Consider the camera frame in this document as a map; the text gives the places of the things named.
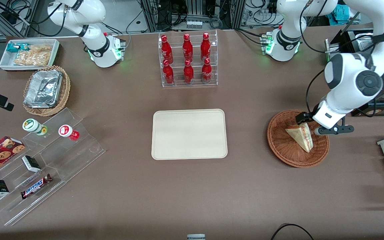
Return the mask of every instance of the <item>bread package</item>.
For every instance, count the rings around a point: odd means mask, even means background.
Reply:
[[[286,129],[286,132],[299,144],[303,150],[310,152],[314,143],[311,137],[311,131],[308,123],[302,123],[300,125],[290,126]]]

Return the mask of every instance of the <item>table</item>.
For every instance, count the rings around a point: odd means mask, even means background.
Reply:
[[[338,27],[309,27],[314,48]],[[310,169],[276,158],[266,140],[270,119],[305,109],[305,90],[325,56],[305,45],[289,62],[262,56],[239,33],[218,31],[219,85],[167,89],[160,83],[157,34],[134,35],[125,61],[98,68],[79,38],[59,38],[56,64],[69,74],[67,107],[107,152],[13,227],[0,221],[0,239],[269,239],[296,223],[315,239],[384,239],[384,117],[349,117],[348,135],[331,136],[330,152]],[[31,73],[0,72],[0,94],[15,105],[0,109],[0,138],[22,138],[34,117],[22,107]],[[328,92],[322,77],[310,105]],[[152,116],[159,110],[221,108],[228,155],[223,159],[155,161]],[[47,118],[34,117],[40,122]],[[283,229],[279,239],[305,239]]]

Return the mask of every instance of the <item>snickers bar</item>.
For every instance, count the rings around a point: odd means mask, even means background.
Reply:
[[[50,174],[47,174],[47,176],[45,176],[44,178],[42,178],[41,180],[33,184],[30,188],[26,189],[26,191],[21,192],[20,194],[22,195],[22,198],[26,199],[27,197],[32,195],[32,193],[35,193],[36,191],[38,191],[38,189],[40,189],[41,187],[43,187],[45,184],[49,183],[52,180],[53,179],[50,177]]]

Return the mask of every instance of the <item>acrylic bottle rack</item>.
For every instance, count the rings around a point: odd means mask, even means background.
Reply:
[[[14,225],[105,152],[80,123],[81,120],[70,109],[63,109],[43,123],[48,128],[46,135],[26,135],[22,142],[28,149],[0,168],[0,179],[5,181],[10,191],[8,195],[0,196],[0,216],[6,226]],[[72,141],[58,134],[59,127],[64,124],[80,133],[78,140]],[[24,155],[34,157],[41,171],[34,173],[27,170],[21,159]],[[20,192],[48,173],[53,180],[28,198],[22,199]]]
[[[201,79],[202,66],[204,62],[201,61],[201,43],[202,43],[202,35],[207,32],[209,34],[209,41],[211,44],[210,47],[210,65],[212,67],[211,81],[208,84],[204,84]],[[185,58],[183,56],[183,35],[180,35],[178,32],[165,32],[160,33],[158,37],[158,50],[160,56],[160,69],[161,69],[161,79],[163,87],[193,87],[193,86],[208,86],[208,85],[217,85],[218,84],[218,41],[217,41],[217,31],[196,31],[196,32],[188,32],[190,35],[190,41],[193,45],[193,62],[192,68],[194,70],[194,83],[192,85],[188,85],[185,83],[183,68],[185,66]],[[163,60],[164,57],[162,55],[162,41],[161,36],[166,35],[168,39],[168,43],[171,45],[173,52],[173,63],[171,67],[173,68],[174,73],[174,84],[168,85],[165,81],[163,74]]]

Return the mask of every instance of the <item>wicker basket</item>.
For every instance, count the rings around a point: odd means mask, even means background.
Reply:
[[[54,108],[29,108],[28,106],[23,104],[23,107],[30,114],[39,115],[41,117],[48,117],[48,116],[51,116],[51,115],[54,115],[54,114],[60,112],[61,110],[63,110],[63,108],[66,105],[67,99],[69,98],[69,91],[70,91],[69,76],[63,70],[63,68],[58,67],[58,66],[45,67],[39,71],[50,71],[50,70],[58,70],[63,74],[63,79],[62,79],[61,86],[60,86],[60,94],[59,94],[58,103]],[[26,97],[26,93],[28,92],[29,84],[31,82],[32,76],[29,78],[28,83],[26,83],[25,90],[23,91],[23,97]]]
[[[285,131],[288,126],[296,124],[296,116],[302,111],[286,110],[275,115],[268,126],[268,142],[273,153],[283,162],[294,167],[313,167],[324,160],[328,154],[330,142],[328,136],[318,136],[314,130],[319,126],[316,122],[308,123],[314,147],[307,153]]]

